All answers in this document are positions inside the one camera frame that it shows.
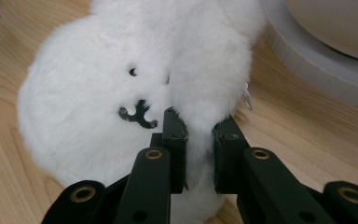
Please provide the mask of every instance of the gray round object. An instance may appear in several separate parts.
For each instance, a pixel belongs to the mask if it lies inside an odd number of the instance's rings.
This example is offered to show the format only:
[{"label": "gray round object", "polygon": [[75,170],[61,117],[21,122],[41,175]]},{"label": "gray round object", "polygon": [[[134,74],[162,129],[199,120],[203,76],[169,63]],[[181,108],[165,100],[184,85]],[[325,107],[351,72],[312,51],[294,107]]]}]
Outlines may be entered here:
[{"label": "gray round object", "polygon": [[358,106],[358,59],[327,47],[293,19],[283,0],[263,0],[266,43],[282,62],[313,87]]}]

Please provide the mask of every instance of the screw hole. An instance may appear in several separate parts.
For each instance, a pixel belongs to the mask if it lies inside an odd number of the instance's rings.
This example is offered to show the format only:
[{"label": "screw hole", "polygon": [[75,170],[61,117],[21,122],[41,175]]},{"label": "screw hole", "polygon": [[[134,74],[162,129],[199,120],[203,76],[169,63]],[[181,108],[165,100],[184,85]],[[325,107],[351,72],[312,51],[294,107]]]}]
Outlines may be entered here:
[{"label": "screw hole", "polygon": [[95,195],[95,188],[92,186],[81,186],[75,189],[71,194],[71,201],[74,203],[84,203]]},{"label": "screw hole", "polygon": [[145,211],[140,210],[133,213],[132,220],[134,222],[144,222],[147,220],[147,217],[147,213]]},{"label": "screw hole", "polygon": [[345,200],[351,203],[358,204],[358,190],[348,187],[341,187],[338,189],[338,194]]},{"label": "screw hole", "polygon": [[162,157],[162,152],[158,150],[150,150],[146,152],[146,157],[149,160],[156,160]]},{"label": "screw hole", "polygon": [[252,155],[259,160],[267,160],[269,158],[269,154],[263,150],[255,150],[252,152]]},{"label": "screw hole", "polygon": [[306,222],[310,222],[310,223],[316,222],[316,217],[310,212],[300,211],[299,215],[301,219],[303,219]]}]

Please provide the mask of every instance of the stuffed animal eye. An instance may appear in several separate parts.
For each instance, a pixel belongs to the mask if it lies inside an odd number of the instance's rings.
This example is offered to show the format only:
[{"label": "stuffed animal eye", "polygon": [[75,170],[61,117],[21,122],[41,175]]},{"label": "stuffed animal eye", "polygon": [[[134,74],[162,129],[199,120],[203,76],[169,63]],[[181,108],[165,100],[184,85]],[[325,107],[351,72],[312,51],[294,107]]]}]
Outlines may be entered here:
[{"label": "stuffed animal eye", "polygon": [[136,77],[136,76],[137,76],[137,74],[135,73],[135,68],[132,68],[132,69],[130,70],[130,75],[133,76],[133,77]]}]

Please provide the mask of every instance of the white fur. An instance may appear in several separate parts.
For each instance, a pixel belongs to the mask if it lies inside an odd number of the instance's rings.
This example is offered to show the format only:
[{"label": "white fur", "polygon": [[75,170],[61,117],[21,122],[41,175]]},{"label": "white fur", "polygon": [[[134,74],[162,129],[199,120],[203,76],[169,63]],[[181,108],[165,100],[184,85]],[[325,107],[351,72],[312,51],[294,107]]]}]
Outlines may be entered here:
[{"label": "white fur", "polygon": [[[202,223],[222,203],[213,190],[212,128],[249,81],[260,3],[93,0],[90,12],[56,29],[29,68],[18,102],[24,144],[64,187],[83,179],[110,185],[131,171],[173,105],[189,132],[189,191],[172,196],[172,223]],[[156,129],[119,117],[122,106],[135,113],[140,99]]]}]

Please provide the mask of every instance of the brass screw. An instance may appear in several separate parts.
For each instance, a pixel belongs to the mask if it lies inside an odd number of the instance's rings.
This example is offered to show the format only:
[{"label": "brass screw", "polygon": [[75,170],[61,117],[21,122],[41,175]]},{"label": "brass screw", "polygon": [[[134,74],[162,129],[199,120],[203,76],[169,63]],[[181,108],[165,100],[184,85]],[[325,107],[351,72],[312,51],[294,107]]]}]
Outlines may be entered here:
[{"label": "brass screw", "polygon": [[254,150],[252,152],[252,155],[259,160],[268,160],[269,159],[269,154],[263,150]]},{"label": "brass screw", "polygon": [[351,203],[357,203],[358,204],[358,190],[349,188],[349,187],[341,187],[338,189],[338,194],[345,200],[351,202]]},{"label": "brass screw", "polygon": [[146,157],[149,160],[157,160],[162,157],[162,152],[159,150],[150,150],[146,152]]},{"label": "brass screw", "polygon": [[84,185],[75,189],[71,194],[71,201],[74,203],[84,203],[95,195],[95,188]]}]

